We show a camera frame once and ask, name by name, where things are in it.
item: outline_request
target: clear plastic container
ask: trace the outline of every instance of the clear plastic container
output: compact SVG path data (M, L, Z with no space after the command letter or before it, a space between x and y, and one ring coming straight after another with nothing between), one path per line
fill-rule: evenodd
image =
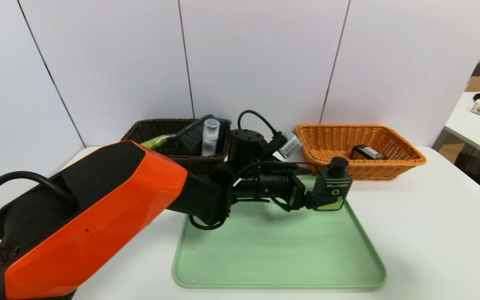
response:
M203 144L201 156L211 156L216 154L216 143L220 135L220 122L213 118L205 120L203 125Z

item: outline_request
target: white table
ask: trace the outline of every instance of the white table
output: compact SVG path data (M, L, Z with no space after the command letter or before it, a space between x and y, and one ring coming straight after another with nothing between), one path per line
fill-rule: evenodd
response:
M444 129L480 150L480 115L471 111L475 94L476 92L462 94ZM442 138L439 138L435 144L443 142Z
M83 150L75 160L94 149ZM74 300L480 299L480 186L434 150L419 150L426 165L389 182L356 181L349 192L349 202L387 268L380 288L181 288L171 268L185 216L164 211L86 281Z

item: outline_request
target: brown wicker basket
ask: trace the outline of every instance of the brown wicker basket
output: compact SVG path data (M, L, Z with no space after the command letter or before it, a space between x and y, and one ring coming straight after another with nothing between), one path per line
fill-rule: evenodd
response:
M133 140L142 143L159 135L177 133L194 119L154 119L136 122L131 129L122 137L122 140ZM156 152L164 154L175 160L190 173L208 174L215 166L225 160L229 152L229 144L225 136L230 131L230 125L220 127L220 138L216 144L216 155L194 156L189 155L180 142L166 143L155 149Z
M335 156L349 160L349 174L357 180L391 180L407 170L424 165L425 157L396 131L381 125L299 125L297 136L314 174L326 168ZM373 147L388 160L352 160L356 145Z

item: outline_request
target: label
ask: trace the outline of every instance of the label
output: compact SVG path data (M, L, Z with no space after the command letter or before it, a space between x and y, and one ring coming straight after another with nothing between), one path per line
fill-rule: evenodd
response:
M351 182L326 182L325 192L331 196L345 197Z

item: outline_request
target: black cylinder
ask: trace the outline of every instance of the black cylinder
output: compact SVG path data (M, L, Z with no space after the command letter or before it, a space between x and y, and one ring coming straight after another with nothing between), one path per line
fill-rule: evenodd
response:
M264 137L260 133L248 129L231 131L228 163L238 169L255 162L263 152L261 143Z

